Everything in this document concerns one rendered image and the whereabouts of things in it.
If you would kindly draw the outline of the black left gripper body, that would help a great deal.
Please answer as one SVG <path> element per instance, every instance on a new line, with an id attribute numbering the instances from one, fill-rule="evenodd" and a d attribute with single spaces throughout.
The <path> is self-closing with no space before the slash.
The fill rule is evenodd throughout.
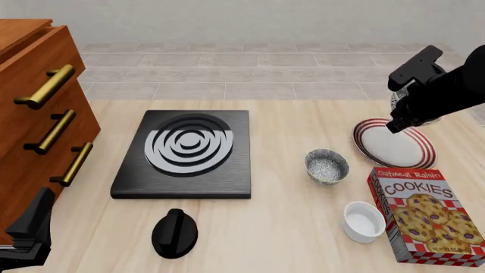
<path id="1" fill-rule="evenodd" d="M 29 268 L 45 264 L 51 248 L 44 243 L 34 243 L 31 247 L 16 248 L 0 245 L 0 268 Z"/>

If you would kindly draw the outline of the flat black stove plate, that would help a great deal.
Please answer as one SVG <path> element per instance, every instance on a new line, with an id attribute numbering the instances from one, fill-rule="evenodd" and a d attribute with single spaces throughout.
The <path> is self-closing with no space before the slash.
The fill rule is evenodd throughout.
<path id="1" fill-rule="evenodd" d="M 149 110 L 113 199 L 250 199 L 249 112 Z"/>

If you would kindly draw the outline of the wooden cabinet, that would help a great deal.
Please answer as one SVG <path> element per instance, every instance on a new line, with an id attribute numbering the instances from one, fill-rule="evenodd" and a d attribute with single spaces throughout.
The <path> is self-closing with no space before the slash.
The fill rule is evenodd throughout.
<path id="1" fill-rule="evenodd" d="M 35 42 L 40 36 L 44 36 L 42 30 L 46 27 L 55 27 L 52 25 L 52 20 L 0 19 L 0 65 Z M 0 245 L 8 245 L 12 241 L 6 234 L 6 229 L 0 233 Z"/>

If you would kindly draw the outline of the small white ramekin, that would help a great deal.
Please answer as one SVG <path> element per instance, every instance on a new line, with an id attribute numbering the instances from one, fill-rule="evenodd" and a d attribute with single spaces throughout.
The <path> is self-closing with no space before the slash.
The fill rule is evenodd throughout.
<path id="1" fill-rule="evenodd" d="M 367 202 L 350 202 L 343 211 L 343 230 L 357 243 L 373 243 L 383 234 L 386 222 L 380 211 Z"/>

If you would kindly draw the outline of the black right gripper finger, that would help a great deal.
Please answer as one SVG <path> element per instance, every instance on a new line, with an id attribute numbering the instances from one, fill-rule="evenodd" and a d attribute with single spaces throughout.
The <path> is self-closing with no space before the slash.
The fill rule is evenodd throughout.
<path id="1" fill-rule="evenodd" d="M 386 127 L 391 133 L 399 133 L 409 127 L 414 127 L 419 120 L 408 109 L 394 109 L 391 118 Z"/>

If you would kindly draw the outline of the round black stove knob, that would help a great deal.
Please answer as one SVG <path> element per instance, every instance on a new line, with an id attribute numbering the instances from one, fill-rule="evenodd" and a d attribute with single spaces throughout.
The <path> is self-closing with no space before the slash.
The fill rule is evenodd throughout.
<path id="1" fill-rule="evenodd" d="M 164 259 L 185 256 L 193 249 L 197 240 L 197 224 L 182 209 L 170 209 L 152 231 L 152 246 Z"/>

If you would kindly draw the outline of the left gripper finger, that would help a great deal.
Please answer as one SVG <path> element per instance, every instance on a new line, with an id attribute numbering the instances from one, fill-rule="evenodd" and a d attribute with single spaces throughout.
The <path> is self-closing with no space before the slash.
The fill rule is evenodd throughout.
<path id="1" fill-rule="evenodd" d="M 51 239 L 51 217 L 52 209 L 55 202 L 55 194 L 48 187 L 44 187 L 40 190 L 42 199 L 40 202 L 41 209 L 41 225 L 39 231 L 37 231 L 37 240 L 43 243 L 47 247 L 52 247 Z"/>
<path id="2" fill-rule="evenodd" d="M 41 201 L 41 196 L 35 197 L 22 215 L 6 229 L 6 234 L 10 235 L 12 240 L 30 240 L 36 236 L 39 225 L 42 223 L 37 215 Z"/>

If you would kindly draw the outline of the oatmeal raisin cookies box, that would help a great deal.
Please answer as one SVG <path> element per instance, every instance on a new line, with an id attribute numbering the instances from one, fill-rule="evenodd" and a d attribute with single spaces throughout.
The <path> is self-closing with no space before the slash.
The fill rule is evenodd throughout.
<path id="1" fill-rule="evenodd" d="M 396 261 L 485 265 L 485 237 L 439 170 L 373 168 L 367 182 Z"/>

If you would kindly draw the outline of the white plate with red rings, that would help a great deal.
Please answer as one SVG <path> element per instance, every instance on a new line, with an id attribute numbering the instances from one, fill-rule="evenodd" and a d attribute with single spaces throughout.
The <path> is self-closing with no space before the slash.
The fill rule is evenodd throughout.
<path id="1" fill-rule="evenodd" d="M 386 118 L 370 118 L 356 124 L 352 140 L 372 162 L 387 168 L 429 169 L 437 163 L 437 151 L 422 132 L 409 128 L 391 133 Z"/>

